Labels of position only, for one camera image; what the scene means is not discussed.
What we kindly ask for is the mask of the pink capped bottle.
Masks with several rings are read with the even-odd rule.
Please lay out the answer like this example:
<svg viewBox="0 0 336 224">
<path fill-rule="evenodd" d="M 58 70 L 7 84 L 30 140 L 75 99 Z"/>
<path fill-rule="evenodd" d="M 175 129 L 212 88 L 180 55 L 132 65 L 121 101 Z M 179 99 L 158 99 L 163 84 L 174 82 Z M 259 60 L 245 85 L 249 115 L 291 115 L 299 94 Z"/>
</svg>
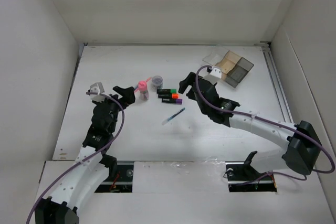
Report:
<svg viewBox="0 0 336 224">
<path fill-rule="evenodd" d="M 140 92 L 140 98 L 144 101 L 149 99 L 149 91 L 148 91 L 148 86 L 147 82 L 145 81 L 139 81 L 138 83 L 138 90 Z"/>
</svg>

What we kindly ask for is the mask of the green cap highlighter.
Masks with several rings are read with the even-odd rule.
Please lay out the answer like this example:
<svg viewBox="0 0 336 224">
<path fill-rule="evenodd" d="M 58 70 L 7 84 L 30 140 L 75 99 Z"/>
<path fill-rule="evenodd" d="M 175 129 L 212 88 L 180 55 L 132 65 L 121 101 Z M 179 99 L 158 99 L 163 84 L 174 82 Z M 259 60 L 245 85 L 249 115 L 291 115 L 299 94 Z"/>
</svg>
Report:
<svg viewBox="0 0 336 224">
<path fill-rule="evenodd" d="M 177 93 L 176 89 L 157 89 L 157 94 L 172 94 Z"/>
</svg>

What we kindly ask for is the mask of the clear jar purple clips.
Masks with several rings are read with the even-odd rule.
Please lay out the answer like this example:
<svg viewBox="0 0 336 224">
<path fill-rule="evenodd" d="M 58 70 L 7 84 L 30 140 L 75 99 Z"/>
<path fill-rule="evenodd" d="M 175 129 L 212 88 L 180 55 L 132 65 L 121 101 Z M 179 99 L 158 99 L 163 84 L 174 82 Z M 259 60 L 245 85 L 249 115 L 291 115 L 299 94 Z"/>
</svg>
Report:
<svg viewBox="0 0 336 224">
<path fill-rule="evenodd" d="M 151 82 L 154 90 L 163 88 L 163 78 L 161 76 L 153 76 Z"/>
</svg>

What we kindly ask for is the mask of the purple cap highlighter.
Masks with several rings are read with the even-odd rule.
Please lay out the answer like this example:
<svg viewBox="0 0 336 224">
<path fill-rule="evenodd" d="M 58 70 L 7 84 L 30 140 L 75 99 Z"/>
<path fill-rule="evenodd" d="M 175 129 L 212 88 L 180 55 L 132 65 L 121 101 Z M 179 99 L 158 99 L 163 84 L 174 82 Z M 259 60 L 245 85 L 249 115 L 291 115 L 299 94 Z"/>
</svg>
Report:
<svg viewBox="0 0 336 224">
<path fill-rule="evenodd" d="M 182 99 L 162 98 L 162 103 L 182 105 L 182 102 L 183 102 Z"/>
</svg>

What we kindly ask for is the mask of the orange cap highlighter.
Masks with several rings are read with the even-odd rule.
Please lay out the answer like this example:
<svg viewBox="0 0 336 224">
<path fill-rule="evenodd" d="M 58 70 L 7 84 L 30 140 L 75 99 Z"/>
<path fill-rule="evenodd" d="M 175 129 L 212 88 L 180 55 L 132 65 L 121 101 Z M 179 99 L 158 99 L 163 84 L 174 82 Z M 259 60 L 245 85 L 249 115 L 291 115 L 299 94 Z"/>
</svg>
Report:
<svg viewBox="0 0 336 224">
<path fill-rule="evenodd" d="M 179 95 L 177 93 L 158 94 L 158 98 L 161 98 L 161 99 L 178 99 Z"/>
</svg>

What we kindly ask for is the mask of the teal gel pen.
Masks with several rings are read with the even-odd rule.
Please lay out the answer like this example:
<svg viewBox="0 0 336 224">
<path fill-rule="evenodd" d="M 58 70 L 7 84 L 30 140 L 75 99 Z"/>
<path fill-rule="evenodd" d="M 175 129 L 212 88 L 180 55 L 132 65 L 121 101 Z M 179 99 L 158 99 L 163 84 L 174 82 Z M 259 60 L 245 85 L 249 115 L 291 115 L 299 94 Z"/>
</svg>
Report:
<svg viewBox="0 0 336 224">
<path fill-rule="evenodd" d="M 162 125 L 165 125 L 167 123 L 169 123 L 171 120 L 173 120 L 175 117 L 177 117 L 178 115 L 180 115 L 183 111 L 185 111 L 185 108 L 180 109 L 179 111 L 177 111 L 176 113 L 174 113 L 173 115 L 171 115 L 169 118 L 165 119 L 162 122 Z"/>
</svg>

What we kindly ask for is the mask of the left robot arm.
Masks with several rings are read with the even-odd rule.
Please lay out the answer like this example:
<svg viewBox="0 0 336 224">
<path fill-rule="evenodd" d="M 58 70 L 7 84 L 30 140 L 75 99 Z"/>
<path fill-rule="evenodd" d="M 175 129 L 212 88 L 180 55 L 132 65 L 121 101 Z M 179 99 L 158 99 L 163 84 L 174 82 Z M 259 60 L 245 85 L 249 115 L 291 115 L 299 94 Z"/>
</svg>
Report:
<svg viewBox="0 0 336 224">
<path fill-rule="evenodd" d="M 74 164 L 63 172 L 36 200 L 30 216 L 35 223 L 79 223 L 79 215 L 89 198 L 105 180 L 117 175 L 117 159 L 107 154 L 121 133 L 118 116 L 135 102 L 134 88 L 113 87 L 105 94 L 97 82 L 87 91 L 94 104 L 91 125 Z"/>
</svg>

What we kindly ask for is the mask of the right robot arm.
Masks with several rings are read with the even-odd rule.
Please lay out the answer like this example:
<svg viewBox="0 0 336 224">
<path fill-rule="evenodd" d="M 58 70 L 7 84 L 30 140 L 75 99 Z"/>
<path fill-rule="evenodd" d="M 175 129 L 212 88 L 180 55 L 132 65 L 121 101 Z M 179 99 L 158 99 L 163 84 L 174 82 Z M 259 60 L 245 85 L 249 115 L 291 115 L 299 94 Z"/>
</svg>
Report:
<svg viewBox="0 0 336 224">
<path fill-rule="evenodd" d="M 258 120 L 255 115 L 247 116 L 238 102 L 221 98 L 215 85 L 193 72 L 179 82 L 179 93 L 184 93 L 188 87 L 187 97 L 195 100 L 201 113 L 211 121 L 252 133 L 278 146 L 272 151 L 252 151 L 248 155 L 243 162 L 243 173 L 247 178 L 254 179 L 260 174 L 287 168 L 301 175 L 311 174 L 321 143 L 310 123 L 271 124 Z"/>
</svg>

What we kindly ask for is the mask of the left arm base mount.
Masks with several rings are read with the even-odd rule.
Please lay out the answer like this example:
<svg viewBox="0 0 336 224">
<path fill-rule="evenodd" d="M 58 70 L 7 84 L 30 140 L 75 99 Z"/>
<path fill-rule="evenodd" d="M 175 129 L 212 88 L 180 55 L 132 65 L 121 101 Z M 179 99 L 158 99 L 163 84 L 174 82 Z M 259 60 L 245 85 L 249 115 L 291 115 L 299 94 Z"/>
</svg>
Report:
<svg viewBox="0 0 336 224">
<path fill-rule="evenodd" d="M 134 162 L 118 161 L 112 177 L 103 181 L 95 193 L 132 193 Z"/>
</svg>

